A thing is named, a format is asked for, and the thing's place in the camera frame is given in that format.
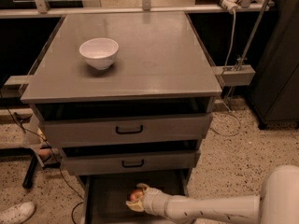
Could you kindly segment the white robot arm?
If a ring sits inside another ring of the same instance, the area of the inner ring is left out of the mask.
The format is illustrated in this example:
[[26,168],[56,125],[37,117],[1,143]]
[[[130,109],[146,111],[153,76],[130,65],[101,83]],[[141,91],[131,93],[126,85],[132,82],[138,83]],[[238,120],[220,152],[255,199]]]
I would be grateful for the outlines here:
[[176,224],[190,224],[198,218],[229,224],[299,224],[299,167],[275,168],[263,181],[259,195],[196,200],[139,183],[126,205]]

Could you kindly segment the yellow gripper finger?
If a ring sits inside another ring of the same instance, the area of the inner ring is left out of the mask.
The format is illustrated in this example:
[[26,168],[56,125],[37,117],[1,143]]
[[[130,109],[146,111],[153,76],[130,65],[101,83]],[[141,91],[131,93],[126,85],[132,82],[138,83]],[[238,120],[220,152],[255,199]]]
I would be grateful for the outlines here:
[[140,189],[142,192],[146,192],[146,191],[150,188],[150,186],[147,185],[147,184],[145,184],[145,183],[138,183],[138,184],[136,185],[136,187],[137,187],[138,189]]
[[129,209],[135,211],[135,212],[143,212],[144,207],[143,204],[140,200],[137,201],[126,201],[126,205],[128,206]]

